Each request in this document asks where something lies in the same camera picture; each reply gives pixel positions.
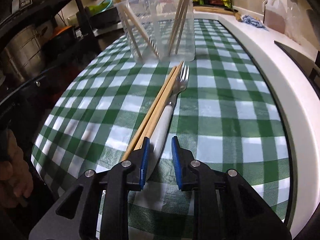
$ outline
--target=table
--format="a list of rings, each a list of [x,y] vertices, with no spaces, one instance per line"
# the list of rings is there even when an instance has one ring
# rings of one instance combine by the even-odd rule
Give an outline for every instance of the table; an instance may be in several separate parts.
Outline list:
[[[174,135],[212,169],[239,171],[285,218],[288,149],[268,86],[218,21],[195,20],[195,40],[188,87],[178,96],[162,157],[144,190],[129,193],[130,239],[192,238],[193,195],[176,185],[170,147]],[[105,171],[120,161],[176,64],[136,64],[123,36],[79,74],[56,103],[32,151],[32,163],[56,196],[87,169]]]

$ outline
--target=blue cloth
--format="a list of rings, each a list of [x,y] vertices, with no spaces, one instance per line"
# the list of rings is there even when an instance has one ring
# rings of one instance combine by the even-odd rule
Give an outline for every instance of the blue cloth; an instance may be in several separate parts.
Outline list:
[[[242,22],[250,24],[250,25],[257,27],[257,28],[263,28],[265,30],[267,29],[260,21],[256,20],[255,18],[251,17],[250,15],[245,15],[242,18]]]

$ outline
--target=fork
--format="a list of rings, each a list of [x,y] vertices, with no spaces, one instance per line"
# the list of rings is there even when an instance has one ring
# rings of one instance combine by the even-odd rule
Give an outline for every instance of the fork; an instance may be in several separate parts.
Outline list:
[[[177,96],[180,92],[187,88],[189,79],[189,66],[183,65],[180,74],[177,77],[176,82],[173,85],[171,95],[168,99],[160,119],[151,135],[150,146],[153,147],[153,154],[149,155],[148,169],[146,174],[146,180],[149,179],[151,173],[155,169],[158,159],[161,155],[164,140],[168,132],[172,112],[177,101]]]

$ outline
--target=clear plastic container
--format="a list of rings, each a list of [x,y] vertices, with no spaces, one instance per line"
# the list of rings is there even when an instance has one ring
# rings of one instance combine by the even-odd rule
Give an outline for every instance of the clear plastic container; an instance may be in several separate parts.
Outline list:
[[[277,32],[284,34],[286,10],[280,0],[265,0],[264,24]]]
[[[176,53],[180,28],[177,32],[172,51],[169,55],[169,39],[174,23],[179,0],[127,0],[115,4],[124,32],[127,37],[133,58],[138,63],[152,63],[158,61],[192,61],[195,57],[195,30],[192,0],[187,0],[188,10],[182,29],[180,45]],[[123,7],[135,15],[135,19],[143,26],[145,34],[156,47],[159,57],[153,52],[136,25],[125,17]]]

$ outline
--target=stainless steel pot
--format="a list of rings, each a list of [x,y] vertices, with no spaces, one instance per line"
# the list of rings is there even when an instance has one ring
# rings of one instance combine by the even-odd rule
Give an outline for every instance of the stainless steel pot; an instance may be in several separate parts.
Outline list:
[[[45,66],[39,35],[29,25],[15,35],[0,54],[5,74],[13,76],[17,85],[40,74]]]

